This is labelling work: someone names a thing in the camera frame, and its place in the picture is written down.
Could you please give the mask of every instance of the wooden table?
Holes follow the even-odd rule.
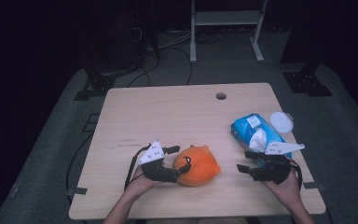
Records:
[[[227,98],[219,100],[217,93]],[[281,107],[268,83],[110,90],[78,182],[87,193],[75,195],[69,216],[105,218],[123,192],[131,158],[155,140],[163,147],[177,145],[181,150],[190,145],[208,146],[221,173],[201,187],[158,185],[135,203],[129,218],[288,214],[267,188],[238,172],[237,164],[255,167],[255,163],[245,158],[243,148],[230,133],[235,119],[258,113],[269,121],[275,111]],[[282,137],[296,142],[292,133]],[[166,167],[171,167],[175,156],[166,155]],[[313,182],[301,152],[293,157],[302,168],[304,182]],[[325,211],[319,190],[303,188],[301,196],[311,214]]]

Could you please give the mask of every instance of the plush toy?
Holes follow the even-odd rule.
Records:
[[[191,168],[187,173],[179,175],[177,181],[186,186],[200,186],[212,180],[220,173],[211,150],[207,147],[190,147],[179,153],[173,161],[173,169],[190,163]]]

